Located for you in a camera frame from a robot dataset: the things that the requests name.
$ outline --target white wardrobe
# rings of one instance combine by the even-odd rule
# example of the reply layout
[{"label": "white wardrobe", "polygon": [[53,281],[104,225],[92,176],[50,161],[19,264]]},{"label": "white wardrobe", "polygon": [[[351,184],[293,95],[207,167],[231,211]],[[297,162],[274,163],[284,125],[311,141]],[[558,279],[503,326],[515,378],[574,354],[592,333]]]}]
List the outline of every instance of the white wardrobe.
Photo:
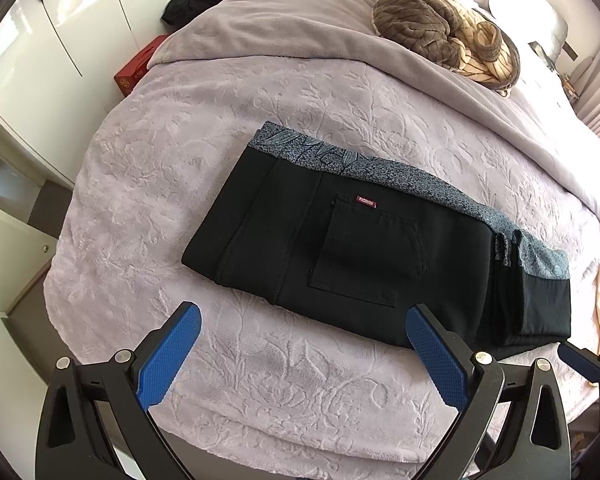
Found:
[{"label": "white wardrobe", "polygon": [[114,74],[165,29],[169,0],[17,0],[0,24],[0,124],[72,186]]}]

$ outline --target brown blanket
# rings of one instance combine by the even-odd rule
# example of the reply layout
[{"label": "brown blanket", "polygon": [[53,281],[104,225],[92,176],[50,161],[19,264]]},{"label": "brown blanket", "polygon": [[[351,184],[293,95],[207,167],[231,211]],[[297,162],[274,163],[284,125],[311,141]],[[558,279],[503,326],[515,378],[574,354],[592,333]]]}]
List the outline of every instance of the brown blanket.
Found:
[{"label": "brown blanket", "polygon": [[378,0],[376,32],[430,61],[508,96],[520,76],[509,37],[455,0]]}]

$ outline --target back pocket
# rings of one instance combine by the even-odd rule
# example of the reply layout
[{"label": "back pocket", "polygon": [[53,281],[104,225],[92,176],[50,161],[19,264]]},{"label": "back pocket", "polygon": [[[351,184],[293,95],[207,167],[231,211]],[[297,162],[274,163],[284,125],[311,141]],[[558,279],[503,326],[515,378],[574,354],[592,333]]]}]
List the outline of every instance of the back pocket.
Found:
[{"label": "back pocket", "polygon": [[309,286],[396,306],[400,291],[426,270],[416,222],[337,198]]}]

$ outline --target red box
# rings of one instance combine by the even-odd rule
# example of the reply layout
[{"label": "red box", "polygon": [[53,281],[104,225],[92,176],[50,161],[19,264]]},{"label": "red box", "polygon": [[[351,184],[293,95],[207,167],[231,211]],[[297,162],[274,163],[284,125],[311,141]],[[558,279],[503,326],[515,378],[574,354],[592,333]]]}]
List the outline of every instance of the red box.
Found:
[{"label": "red box", "polygon": [[168,37],[168,34],[163,34],[162,36],[155,38],[155,40],[138,52],[131,61],[113,76],[113,79],[118,84],[118,88],[120,88],[120,91],[125,97],[131,94],[131,91],[138,84],[138,81],[149,72],[146,64],[149,63],[151,56]]}]

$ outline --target bed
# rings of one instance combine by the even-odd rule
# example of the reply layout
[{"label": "bed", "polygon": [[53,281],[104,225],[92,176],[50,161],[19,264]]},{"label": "bed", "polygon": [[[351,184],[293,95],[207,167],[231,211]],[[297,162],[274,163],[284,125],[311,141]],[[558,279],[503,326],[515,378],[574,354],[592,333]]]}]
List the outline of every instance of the bed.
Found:
[{"label": "bed", "polygon": [[[134,348],[195,302],[202,334],[152,416],[193,446],[292,477],[409,478],[456,410],[413,351],[180,263],[267,120],[435,174],[565,250],[571,341],[598,345],[599,140],[526,45],[503,99],[378,38],[374,2],[226,0],[172,35],[96,133],[45,281],[50,320],[83,363]],[[598,394],[556,351],[506,362],[549,359],[573,420]]]}]

